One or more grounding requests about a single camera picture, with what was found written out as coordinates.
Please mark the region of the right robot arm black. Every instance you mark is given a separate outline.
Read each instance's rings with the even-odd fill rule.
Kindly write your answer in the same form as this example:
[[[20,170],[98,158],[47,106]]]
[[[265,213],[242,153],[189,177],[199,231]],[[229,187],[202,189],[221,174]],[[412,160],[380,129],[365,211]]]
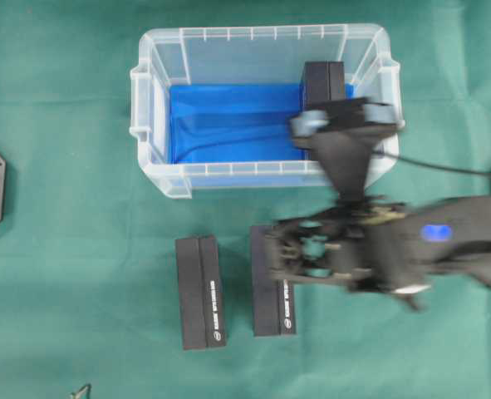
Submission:
[[[273,279],[382,293],[413,309],[430,275],[464,275],[491,289],[491,195],[418,209],[379,197],[340,199],[278,221],[263,242]]]

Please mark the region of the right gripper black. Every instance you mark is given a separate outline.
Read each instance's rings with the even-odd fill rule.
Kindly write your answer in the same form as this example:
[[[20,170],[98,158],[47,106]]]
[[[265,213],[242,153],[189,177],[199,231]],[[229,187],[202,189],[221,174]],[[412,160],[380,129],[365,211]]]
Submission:
[[[394,285],[382,271],[370,229],[407,215],[407,204],[367,196],[361,202],[339,199],[308,216],[280,219],[263,234],[268,276],[295,284],[339,286],[349,293],[382,293],[421,310],[416,294],[429,288],[425,277]]]

